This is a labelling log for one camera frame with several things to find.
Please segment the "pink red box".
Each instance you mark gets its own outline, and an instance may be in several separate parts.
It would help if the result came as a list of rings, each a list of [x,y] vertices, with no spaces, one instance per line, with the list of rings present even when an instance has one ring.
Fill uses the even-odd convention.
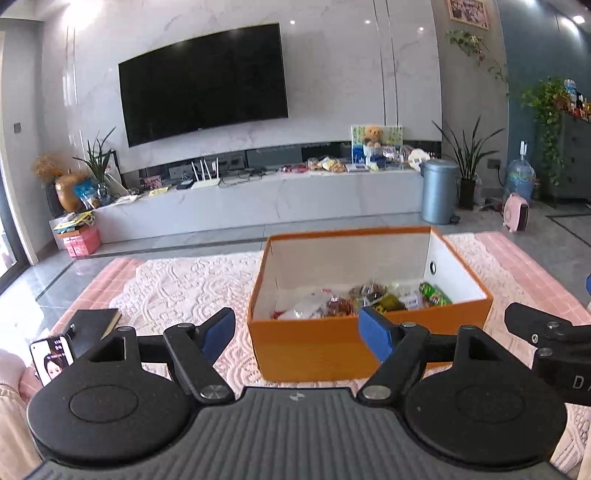
[[[71,258],[90,256],[101,246],[96,226],[84,226],[80,230],[60,234],[58,238],[63,241],[65,250]]]

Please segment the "black notebook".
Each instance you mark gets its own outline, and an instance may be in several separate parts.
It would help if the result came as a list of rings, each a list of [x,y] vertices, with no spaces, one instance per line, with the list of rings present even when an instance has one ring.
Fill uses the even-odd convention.
[[[77,310],[63,329],[75,359],[109,335],[121,318],[118,309]]]

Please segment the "red brown meat snack packet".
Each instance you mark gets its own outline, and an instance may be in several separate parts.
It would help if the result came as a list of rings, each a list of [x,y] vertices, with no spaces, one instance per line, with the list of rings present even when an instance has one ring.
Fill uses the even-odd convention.
[[[322,307],[322,317],[349,317],[356,314],[356,303],[349,296],[332,296]]]

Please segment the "potted plant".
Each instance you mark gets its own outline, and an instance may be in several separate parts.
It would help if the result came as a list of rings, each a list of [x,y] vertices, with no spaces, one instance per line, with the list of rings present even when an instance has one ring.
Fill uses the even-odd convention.
[[[474,206],[476,174],[480,162],[498,153],[498,150],[489,150],[486,144],[505,131],[504,128],[500,128],[481,136],[479,134],[481,120],[482,117],[479,116],[470,135],[467,135],[465,130],[461,135],[457,135],[445,121],[442,125],[432,122],[441,133],[444,142],[452,148],[453,155],[448,158],[454,160],[460,170],[459,207],[465,210],[472,210]]]
[[[107,186],[106,170],[114,150],[106,149],[105,144],[114,131],[115,127],[104,138],[96,137],[93,142],[87,140],[85,147],[86,156],[84,158],[75,157],[75,160],[82,162],[92,173],[97,184],[97,196],[101,206],[111,203],[111,193]]]

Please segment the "grey blue trash bin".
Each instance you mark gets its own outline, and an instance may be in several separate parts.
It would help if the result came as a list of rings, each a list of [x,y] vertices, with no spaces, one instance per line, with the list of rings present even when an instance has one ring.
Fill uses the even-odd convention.
[[[432,159],[421,165],[421,175],[422,219],[432,225],[454,223],[459,166],[452,161]]]

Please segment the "potted plant right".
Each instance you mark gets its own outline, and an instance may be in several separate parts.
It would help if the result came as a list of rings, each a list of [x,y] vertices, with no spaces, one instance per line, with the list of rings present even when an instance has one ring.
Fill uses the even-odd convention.
[[[460,170],[459,207],[465,210],[472,210],[474,206],[476,174],[480,162],[498,153],[498,150],[489,150],[486,144],[505,131],[504,128],[500,128],[481,136],[479,134],[481,120],[482,117],[479,116],[470,135],[467,135],[465,130],[461,135],[457,135],[445,121],[442,125],[432,122],[441,133],[444,142],[452,148],[453,155],[448,158],[454,160]]]

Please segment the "black television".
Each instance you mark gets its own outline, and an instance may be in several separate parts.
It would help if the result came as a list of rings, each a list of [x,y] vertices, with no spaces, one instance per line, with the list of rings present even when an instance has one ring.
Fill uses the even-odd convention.
[[[118,73],[130,147],[288,116],[277,23],[177,42],[120,63]]]

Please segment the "blue water bottle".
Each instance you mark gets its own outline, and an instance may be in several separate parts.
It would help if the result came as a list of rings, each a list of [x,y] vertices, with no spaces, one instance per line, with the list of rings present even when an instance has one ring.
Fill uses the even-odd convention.
[[[519,157],[511,161],[506,168],[505,197],[517,194],[526,202],[532,200],[536,182],[536,173],[527,160],[528,143],[521,141]]]

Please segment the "teddy bear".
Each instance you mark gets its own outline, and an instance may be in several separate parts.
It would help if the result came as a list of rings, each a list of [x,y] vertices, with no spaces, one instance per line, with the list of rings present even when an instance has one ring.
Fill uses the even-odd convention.
[[[383,129],[377,125],[369,125],[363,129],[363,145],[369,148],[380,148]]]

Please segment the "smartphone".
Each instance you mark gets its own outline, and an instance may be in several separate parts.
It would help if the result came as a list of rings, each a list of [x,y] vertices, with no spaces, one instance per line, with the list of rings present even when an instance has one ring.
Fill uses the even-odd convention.
[[[48,385],[74,363],[74,355],[66,335],[47,337],[29,346],[37,376],[43,386]]]

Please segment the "pink lace tablecloth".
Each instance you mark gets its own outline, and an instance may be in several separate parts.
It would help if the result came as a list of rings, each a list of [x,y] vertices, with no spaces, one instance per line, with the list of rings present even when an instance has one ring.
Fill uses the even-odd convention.
[[[498,234],[443,236],[492,294],[482,327],[434,334],[398,406],[356,399],[367,378],[263,379],[247,326],[263,251],[139,265],[109,299],[122,319],[48,385],[15,390],[28,479],[563,479],[577,416],[511,334],[517,302],[589,325],[589,313]],[[235,336],[214,369],[235,393],[200,404],[172,377],[163,333],[224,307]]]

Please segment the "hanging green vine plant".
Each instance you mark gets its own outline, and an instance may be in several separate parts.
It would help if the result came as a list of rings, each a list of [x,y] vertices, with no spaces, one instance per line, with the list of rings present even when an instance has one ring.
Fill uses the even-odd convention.
[[[558,186],[564,161],[559,149],[562,112],[570,102],[564,80],[548,77],[522,93],[522,105],[533,111],[540,161],[546,181]]]

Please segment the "white candy clear packet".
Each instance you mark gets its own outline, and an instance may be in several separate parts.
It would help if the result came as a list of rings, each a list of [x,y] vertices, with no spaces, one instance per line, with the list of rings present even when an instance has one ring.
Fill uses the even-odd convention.
[[[290,309],[287,309],[277,318],[283,320],[311,320],[323,318],[327,310],[327,304],[332,299],[332,293],[328,291],[315,291],[305,295]]]

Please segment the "dark green snack packet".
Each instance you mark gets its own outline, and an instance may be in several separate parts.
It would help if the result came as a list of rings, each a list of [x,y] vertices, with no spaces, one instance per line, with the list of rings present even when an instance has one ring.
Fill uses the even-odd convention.
[[[394,294],[387,293],[370,303],[370,307],[380,313],[406,310],[405,304]]]

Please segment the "orange brown vase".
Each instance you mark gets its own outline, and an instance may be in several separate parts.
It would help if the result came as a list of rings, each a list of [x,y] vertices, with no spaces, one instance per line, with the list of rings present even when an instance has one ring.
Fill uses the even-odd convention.
[[[82,208],[83,203],[74,188],[86,180],[87,175],[80,172],[65,174],[55,180],[57,197],[66,213],[77,212]]]

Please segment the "potted plant left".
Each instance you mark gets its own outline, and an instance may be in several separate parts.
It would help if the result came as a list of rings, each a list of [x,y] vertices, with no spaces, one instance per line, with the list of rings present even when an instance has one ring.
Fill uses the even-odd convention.
[[[93,142],[87,140],[85,147],[86,156],[84,158],[75,157],[75,160],[82,162],[92,173],[97,184],[97,196],[101,206],[111,203],[111,193],[107,186],[106,170],[114,150],[106,149],[105,144],[114,131],[115,127],[104,138],[96,137]]]

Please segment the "pink small heater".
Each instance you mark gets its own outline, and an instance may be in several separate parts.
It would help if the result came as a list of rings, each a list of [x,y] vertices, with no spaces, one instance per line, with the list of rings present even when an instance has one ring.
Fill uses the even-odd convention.
[[[511,233],[525,231],[529,219],[529,203],[513,192],[507,198],[503,210],[503,224]]]

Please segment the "white tv cabinet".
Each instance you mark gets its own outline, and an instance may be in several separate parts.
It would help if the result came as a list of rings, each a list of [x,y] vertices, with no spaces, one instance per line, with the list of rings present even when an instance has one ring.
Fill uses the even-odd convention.
[[[104,243],[346,217],[418,213],[423,177],[379,173],[276,173],[195,186],[95,211]]]

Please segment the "orange cardboard box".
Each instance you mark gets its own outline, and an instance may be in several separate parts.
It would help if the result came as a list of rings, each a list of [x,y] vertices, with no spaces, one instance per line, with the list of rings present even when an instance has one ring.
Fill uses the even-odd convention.
[[[378,365],[360,336],[363,308],[453,335],[484,326],[492,304],[432,227],[283,234],[264,247],[247,326],[266,381],[353,380]]]

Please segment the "white router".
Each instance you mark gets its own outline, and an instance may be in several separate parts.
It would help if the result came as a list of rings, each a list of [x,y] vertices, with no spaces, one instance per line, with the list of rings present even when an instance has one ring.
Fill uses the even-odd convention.
[[[221,183],[221,175],[219,175],[218,170],[218,160],[194,160],[191,162],[191,167],[194,176],[194,182],[191,186],[191,189],[217,187],[219,183]]]

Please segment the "green sausage stick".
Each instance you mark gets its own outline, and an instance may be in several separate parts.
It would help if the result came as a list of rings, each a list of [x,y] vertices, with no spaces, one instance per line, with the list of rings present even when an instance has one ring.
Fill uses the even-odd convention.
[[[420,284],[419,291],[424,298],[424,301],[430,307],[452,305],[451,299],[438,287],[433,286],[428,282]]]

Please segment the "grey side cabinet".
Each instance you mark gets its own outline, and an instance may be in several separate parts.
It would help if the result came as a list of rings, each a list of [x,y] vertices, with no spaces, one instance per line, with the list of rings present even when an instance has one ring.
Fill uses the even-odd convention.
[[[557,201],[590,200],[590,142],[590,123],[563,113],[558,143],[563,163],[558,184],[550,187],[550,195]]]

